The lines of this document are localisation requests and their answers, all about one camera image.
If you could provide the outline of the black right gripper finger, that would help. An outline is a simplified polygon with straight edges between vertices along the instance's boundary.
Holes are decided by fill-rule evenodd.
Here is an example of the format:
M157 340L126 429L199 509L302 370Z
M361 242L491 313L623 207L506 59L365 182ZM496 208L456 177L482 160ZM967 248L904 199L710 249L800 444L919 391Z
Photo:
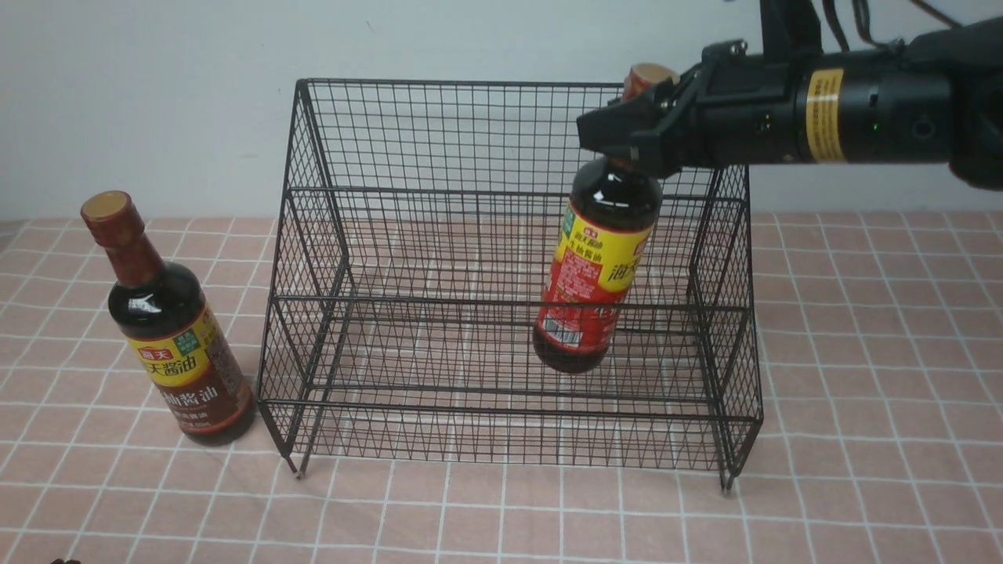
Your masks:
M582 149L628 161L690 161L690 93L643 92L577 118Z

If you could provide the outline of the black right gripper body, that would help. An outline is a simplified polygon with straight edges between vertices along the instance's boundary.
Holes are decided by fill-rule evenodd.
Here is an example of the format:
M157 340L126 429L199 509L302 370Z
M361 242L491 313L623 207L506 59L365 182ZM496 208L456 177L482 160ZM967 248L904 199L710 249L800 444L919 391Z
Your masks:
M813 43L768 44L759 55L742 42L706 47L695 67L636 93L646 113L629 133L629 164L666 178L682 168L814 163L806 131L814 58Z

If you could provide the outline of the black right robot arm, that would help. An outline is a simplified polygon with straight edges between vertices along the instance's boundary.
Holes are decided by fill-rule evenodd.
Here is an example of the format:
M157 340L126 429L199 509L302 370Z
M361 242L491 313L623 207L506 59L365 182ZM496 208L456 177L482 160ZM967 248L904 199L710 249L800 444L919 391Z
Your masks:
M779 164L947 164L958 179L1000 190L1001 18L876 42L855 3L852 51L826 53L809 1L763 1L762 53L742 40L706 46L678 82L581 115L585 150L667 178L682 168Z

